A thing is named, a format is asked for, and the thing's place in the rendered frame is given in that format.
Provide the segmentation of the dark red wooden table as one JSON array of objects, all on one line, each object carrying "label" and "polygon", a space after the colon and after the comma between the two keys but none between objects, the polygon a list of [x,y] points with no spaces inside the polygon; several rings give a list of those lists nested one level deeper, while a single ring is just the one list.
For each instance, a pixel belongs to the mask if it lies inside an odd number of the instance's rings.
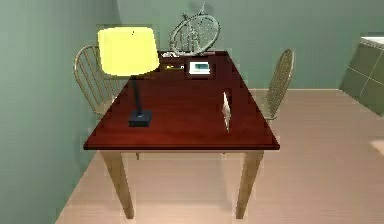
[{"label": "dark red wooden table", "polygon": [[[209,75],[191,75],[191,61],[206,61]],[[184,65],[166,70],[165,65]],[[144,108],[152,111],[148,127],[130,127],[134,109],[133,90],[126,84],[112,115],[98,123],[84,143],[86,150],[100,152],[126,218],[134,208],[122,155],[126,152],[237,152],[245,155],[236,205],[241,219],[266,150],[280,148],[267,121],[225,51],[212,56],[163,58],[161,68],[140,77],[137,85]],[[229,130],[224,123],[223,93],[231,109]]]}]

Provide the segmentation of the pale thin upright card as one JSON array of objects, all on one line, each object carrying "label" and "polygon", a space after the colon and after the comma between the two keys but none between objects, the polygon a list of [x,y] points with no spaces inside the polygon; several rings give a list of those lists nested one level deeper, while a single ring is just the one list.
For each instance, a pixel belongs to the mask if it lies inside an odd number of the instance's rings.
[{"label": "pale thin upright card", "polygon": [[230,127],[230,119],[231,119],[231,109],[229,106],[229,102],[227,99],[227,94],[223,93],[223,107],[222,107],[222,112],[224,115],[224,123],[226,126],[226,130],[229,130]]}]

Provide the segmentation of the white square box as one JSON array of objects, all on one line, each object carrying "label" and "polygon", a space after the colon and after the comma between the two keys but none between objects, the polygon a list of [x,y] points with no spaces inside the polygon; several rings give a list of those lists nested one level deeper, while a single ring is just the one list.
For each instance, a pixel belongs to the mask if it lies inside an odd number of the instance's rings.
[{"label": "white square box", "polygon": [[206,61],[191,61],[189,63],[189,73],[191,75],[209,75],[210,65]]}]

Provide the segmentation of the yellow shade table lamp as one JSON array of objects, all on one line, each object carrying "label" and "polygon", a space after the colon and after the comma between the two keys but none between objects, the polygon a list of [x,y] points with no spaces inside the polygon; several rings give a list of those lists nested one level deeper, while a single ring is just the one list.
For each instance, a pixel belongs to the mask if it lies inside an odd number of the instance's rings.
[{"label": "yellow shade table lamp", "polygon": [[102,71],[113,77],[128,77],[136,109],[130,114],[130,127],[148,127],[152,112],[143,110],[137,80],[159,67],[153,30],[149,27],[113,27],[97,33]]}]

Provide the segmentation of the green tiled counter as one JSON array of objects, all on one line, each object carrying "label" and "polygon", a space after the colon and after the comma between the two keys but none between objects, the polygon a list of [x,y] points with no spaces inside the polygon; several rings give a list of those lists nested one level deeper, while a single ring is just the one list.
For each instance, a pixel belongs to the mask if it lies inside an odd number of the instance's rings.
[{"label": "green tiled counter", "polygon": [[339,89],[384,117],[384,33],[360,37]]}]

